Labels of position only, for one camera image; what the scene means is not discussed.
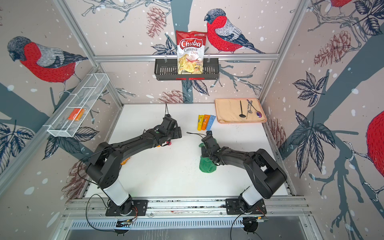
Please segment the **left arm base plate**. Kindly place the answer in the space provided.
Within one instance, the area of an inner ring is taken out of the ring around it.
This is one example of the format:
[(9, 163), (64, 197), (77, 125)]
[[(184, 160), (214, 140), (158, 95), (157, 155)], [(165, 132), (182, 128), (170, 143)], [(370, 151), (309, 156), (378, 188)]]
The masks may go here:
[(117, 206), (113, 201), (109, 200), (105, 215), (107, 217), (145, 216), (148, 203), (148, 200), (127, 200), (123, 205)]

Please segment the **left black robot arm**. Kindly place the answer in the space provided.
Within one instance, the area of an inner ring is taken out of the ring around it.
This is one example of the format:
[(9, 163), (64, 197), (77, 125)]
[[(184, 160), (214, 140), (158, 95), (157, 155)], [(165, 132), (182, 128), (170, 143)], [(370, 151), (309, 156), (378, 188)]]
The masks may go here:
[(97, 152), (90, 157), (86, 174), (108, 196), (119, 214), (126, 216), (134, 205), (131, 195), (119, 181), (121, 163), (144, 150), (168, 146), (171, 140), (181, 137), (182, 131), (177, 121), (166, 114), (160, 125), (144, 131), (138, 137), (115, 144), (99, 144)]

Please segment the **green cleaning cloth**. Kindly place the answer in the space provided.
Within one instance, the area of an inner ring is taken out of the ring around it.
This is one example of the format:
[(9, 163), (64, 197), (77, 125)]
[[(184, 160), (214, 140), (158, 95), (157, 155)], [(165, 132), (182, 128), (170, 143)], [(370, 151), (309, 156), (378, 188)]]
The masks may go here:
[(200, 157), (200, 163), (199, 163), (199, 169), (203, 173), (213, 173), (216, 171), (217, 166), (212, 162), (212, 160), (209, 158), (205, 145), (203, 143), (199, 144), (199, 147), (201, 148), (201, 157)]

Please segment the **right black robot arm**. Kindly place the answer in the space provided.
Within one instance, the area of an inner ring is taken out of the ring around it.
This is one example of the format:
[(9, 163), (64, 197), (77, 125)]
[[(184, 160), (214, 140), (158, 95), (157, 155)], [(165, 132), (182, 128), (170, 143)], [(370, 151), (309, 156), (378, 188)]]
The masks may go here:
[(287, 180), (286, 172), (264, 149), (242, 152), (220, 147), (211, 131), (202, 138), (202, 143), (203, 156), (209, 158), (213, 164), (238, 167), (248, 173), (253, 185), (239, 196), (239, 208), (244, 213), (251, 212), (262, 198), (270, 199)]

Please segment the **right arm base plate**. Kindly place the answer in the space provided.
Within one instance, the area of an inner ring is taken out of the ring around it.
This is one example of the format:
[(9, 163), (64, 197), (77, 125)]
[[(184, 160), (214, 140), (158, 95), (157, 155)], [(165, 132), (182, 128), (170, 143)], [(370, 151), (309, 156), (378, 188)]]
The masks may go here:
[(253, 205), (247, 204), (244, 200), (240, 199), (226, 199), (225, 208), (227, 215), (266, 215), (266, 205), (264, 199), (259, 200)]

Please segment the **yellow toothpaste tube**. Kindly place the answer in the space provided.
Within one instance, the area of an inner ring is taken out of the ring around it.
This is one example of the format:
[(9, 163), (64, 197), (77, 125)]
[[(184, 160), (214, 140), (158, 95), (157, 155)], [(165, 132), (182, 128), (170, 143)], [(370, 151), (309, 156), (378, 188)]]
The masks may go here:
[(198, 131), (202, 130), (203, 121), (204, 121), (204, 115), (199, 115), (198, 116), (198, 127), (197, 127)]

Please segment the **orange toothpaste tube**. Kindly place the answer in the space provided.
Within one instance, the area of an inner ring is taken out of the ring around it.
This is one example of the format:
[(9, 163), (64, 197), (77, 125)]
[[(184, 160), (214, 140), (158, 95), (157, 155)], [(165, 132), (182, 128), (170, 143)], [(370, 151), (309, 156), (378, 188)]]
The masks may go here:
[(210, 115), (204, 115), (201, 130), (205, 131), (210, 120)]

